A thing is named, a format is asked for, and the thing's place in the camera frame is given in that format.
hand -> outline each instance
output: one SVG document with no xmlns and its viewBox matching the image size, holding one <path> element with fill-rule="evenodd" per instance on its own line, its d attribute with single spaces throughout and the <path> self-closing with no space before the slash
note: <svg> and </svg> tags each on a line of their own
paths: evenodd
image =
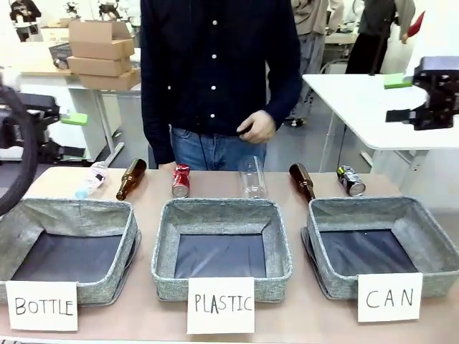
<svg viewBox="0 0 459 344">
<path fill-rule="evenodd" d="M 402 43 L 403 43 L 403 44 L 406 44 L 408 38 L 409 38 L 409 37 L 408 37 L 408 34 L 404 34 L 404 35 L 402 36 Z"/>
<path fill-rule="evenodd" d="M 241 123 L 237 132 L 243 131 L 252 125 L 248 133 L 241 135 L 240 138 L 250 143 L 264 143 L 272 138 L 275 134 L 275 122 L 266 111 L 260 110 L 253 113 Z"/>
<path fill-rule="evenodd" d="M 169 172 L 170 174 L 172 174 L 175 171 L 175 167 L 177 167 L 177 164 L 175 161 L 172 163 L 162 163 L 158 165 L 158 169 L 160 171 L 166 171 L 166 172 Z"/>
</svg>

jeans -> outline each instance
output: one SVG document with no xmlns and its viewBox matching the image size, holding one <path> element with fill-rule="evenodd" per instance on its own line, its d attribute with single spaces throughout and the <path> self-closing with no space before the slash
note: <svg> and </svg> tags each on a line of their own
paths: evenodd
<svg viewBox="0 0 459 344">
<path fill-rule="evenodd" d="M 196 133 L 172 128 L 171 141 L 176 162 L 195 171 L 238 171 L 248 156 L 265 163 L 266 143 L 251 144 L 237 136 L 201 135 L 199 139 Z"/>
<path fill-rule="evenodd" d="M 298 36 L 301 45 L 300 73 L 318 74 L 321 70 L 323 51 L 325 49 L 325 34 L 311 32 Z M 306 118 L 311 111 L 312 89 L 303 81 L 303 88 L 298 103 L 291 112 L 292 117 Z"/>
</svg>

clear plastic bottle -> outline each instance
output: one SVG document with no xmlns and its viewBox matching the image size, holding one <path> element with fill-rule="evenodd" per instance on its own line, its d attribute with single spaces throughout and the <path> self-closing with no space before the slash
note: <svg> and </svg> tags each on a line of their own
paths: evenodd
<svg viewBox="0 0 459 344">
<path fill-rule="evenodd" d="M 91 167 L 89 167 L 85 179 L 75 192 L 75 197 L 77 199 L 85 199 L 90 194 L 93 194 L 94 191 L 96 191 L 97 188 L 106 180 L 107 175 L 108 169 L 103 161 L 94 163 Z"/>
<path fill-rule="evenodd" d="M 242 182 L 242 194 L 249 199 L 265 199 L 268 197 L 265 176 L 260 159 L 248 156 L 241 160 L 239 173 Z"/>
</svg>

shirt cuff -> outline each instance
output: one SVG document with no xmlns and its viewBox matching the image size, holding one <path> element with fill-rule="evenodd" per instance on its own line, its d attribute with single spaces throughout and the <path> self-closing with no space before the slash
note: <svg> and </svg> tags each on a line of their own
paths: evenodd
<svg viewBox="0 0 459 344">
<path fill-rule="evenodd" d="M 290 114 L 290 111 L 285 110 L 282 105 L 278 105 L 275 102 L 269 102 L 263 110 L 266 111 L 275 121 L 276 130 L 280 128 L 284 119 L 286 119 Z"/>
</svg>

wooden table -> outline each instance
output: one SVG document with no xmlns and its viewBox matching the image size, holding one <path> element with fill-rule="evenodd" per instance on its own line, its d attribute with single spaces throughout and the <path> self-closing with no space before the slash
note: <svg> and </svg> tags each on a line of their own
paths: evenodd
<svg viewBox="0 0 459 344">
<path fill-rule="evenodd" d="M 0 60 L 11 66 L 21 75 L 36 77 L 69 77 L 70 70 L 60 70 L 52 63 L 49 47 L 54 42 L 23 42 L 15 44 L 9 51 L 0 52 Z"/>
<path fill-rule="evenodd" d="M 85 175 L 83 168 L 51 168 L 31 187 L 33 196 L 72 196 Z M 110 170 L 110 180 L 94 194 L 115 199 L 122 170 Z M 344 196 L 334 173 L 312 173 L 317 197 Z M 362 175 L 367 196 L 397 195 L 399 191 L 379 175 Z M 421 318 L 413 322 L 361 325 L 355 302 L 330 301 L 323 295 L 305 256 L 300 228 L 307 208 L 294 191 L 287 173 L 266 173 L 270 199 L 282 211 L 293 255 L 293 275 L 285 300 L 256 304 L 252 335 L 186 335 L 186 303 L 160 302 L 151 276 L 151 255 L 161 209 L 171 198 L 172 177 L 148 171 L 141 187 L 130 195 L 143 238 L 133 269 L 118 301 L 110 307 L 82 308 L 77 333 L 11 331 L 8 310 L 0 307 L 0 336 L 48 340 L 230 341 L 252 343 L 457 343 L 459 288 L 448 297 L 422 302 Z M 192 172 L 191 196 L 238 197 L 240 180 L 233 172 Z"/>
</svg>

